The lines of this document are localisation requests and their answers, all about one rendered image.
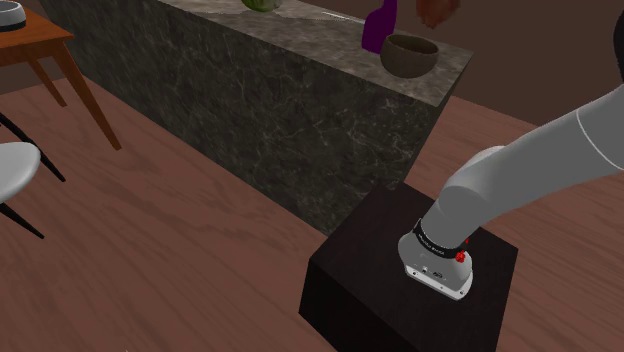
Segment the dark marble counter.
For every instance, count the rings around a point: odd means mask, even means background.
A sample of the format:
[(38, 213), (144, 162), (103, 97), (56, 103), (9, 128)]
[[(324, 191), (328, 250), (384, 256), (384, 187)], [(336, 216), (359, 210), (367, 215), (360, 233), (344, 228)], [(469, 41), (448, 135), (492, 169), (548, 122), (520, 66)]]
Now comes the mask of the dark marble counter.
[(441, 44), (395, 77), (360, 23), (301, 0), (40, 3), (90, 80), (325, 234), (406, 179), (471, 59)]

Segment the purple bottle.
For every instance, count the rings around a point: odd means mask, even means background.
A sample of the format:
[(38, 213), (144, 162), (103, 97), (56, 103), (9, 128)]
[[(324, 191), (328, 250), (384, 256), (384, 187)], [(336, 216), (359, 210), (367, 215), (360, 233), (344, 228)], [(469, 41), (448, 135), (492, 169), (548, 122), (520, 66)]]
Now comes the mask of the purple bottle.
[(394, 33), (398, 0), (383, 0), (380, 8), (369, 13), (365, 19), (361, 47), (379, 54), (387, 36)]

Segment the brown bowl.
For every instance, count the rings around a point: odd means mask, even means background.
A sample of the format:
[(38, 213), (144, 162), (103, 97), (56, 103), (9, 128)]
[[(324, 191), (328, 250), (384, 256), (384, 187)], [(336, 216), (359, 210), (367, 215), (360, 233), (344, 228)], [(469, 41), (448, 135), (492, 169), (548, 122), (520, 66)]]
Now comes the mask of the brown bowl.
[(431, 71), (438, 61), (438, 46), (424, 38), (392, 34), (383, 43), (382, 66), (399, 78), (418, 78)]

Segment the reddish brown object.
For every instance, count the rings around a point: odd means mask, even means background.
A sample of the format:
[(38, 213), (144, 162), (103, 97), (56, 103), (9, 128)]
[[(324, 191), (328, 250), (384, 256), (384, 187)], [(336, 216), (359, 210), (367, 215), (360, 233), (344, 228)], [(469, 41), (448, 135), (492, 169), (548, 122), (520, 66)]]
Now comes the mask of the reddish brown object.
[(428, 28), (448, 20), (460, 7), (461, 0), (416, 0), (417, 14)]

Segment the white chair with black legs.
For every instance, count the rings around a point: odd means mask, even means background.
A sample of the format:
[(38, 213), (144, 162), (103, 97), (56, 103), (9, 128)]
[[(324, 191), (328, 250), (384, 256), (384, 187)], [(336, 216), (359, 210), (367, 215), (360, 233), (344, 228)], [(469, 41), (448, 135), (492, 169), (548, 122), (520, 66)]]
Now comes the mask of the white chair with black legs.
[(29, 184), (40, 164), (48, 168), (61, 182), (65, 182), (66, 178), (37, 144), (2, 113), (0, 126), (6, 127), (20, 139), (19, 142), (0, 143), (0, 214), (44, 239), (45, 236), (8, 206), (6, 201)]

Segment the dark robot stand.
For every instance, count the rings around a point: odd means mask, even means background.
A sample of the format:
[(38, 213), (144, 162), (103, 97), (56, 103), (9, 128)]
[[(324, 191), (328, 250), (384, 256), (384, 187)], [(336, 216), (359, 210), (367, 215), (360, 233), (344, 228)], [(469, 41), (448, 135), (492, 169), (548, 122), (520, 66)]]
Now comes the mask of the dark robot stand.
[(337, 352), (496, 352), (518, 250), (483, 228), (469, 238), (469, 290), (453, 299), (426, 279), (449, 274), (399, 255), (431, 207), (406, 184), (372, 190), (310, 257), (300, 315)]

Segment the grey bowl with dark band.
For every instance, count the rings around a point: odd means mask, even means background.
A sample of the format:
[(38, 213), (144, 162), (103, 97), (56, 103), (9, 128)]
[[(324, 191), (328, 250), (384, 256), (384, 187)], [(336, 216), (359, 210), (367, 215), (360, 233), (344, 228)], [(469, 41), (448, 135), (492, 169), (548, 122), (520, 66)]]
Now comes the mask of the grey bowl with dark band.
[(0, 32), (10, 32), (26, 26), (26, 13), (16, 1), (0, 0)]

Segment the green round object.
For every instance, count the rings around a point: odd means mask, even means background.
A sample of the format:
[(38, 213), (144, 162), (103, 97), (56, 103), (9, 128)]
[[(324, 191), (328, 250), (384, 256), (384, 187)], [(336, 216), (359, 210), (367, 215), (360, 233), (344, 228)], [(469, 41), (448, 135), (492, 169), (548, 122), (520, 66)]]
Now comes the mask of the green round object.
[(241, 0), (241, 2), (250, 10), (263, 13), (272, 12), (283, 4), (283, 0)]

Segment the brown wooden table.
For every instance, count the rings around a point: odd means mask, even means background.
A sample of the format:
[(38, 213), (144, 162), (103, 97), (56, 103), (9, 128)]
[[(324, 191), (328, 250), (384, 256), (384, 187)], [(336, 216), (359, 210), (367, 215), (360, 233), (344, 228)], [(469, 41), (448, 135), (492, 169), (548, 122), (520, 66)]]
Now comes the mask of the brown wooden table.
[(117, 136), (66, 46), (74, 35), (28, 8), (24, 13), (23, 28), (0, 32), (0, 67), (28, 63), (57, 103), (65, 107), (66, 102), (39, 63), (41, 58), (52, 57), (111, 146), (120, 150), (122, 146)]

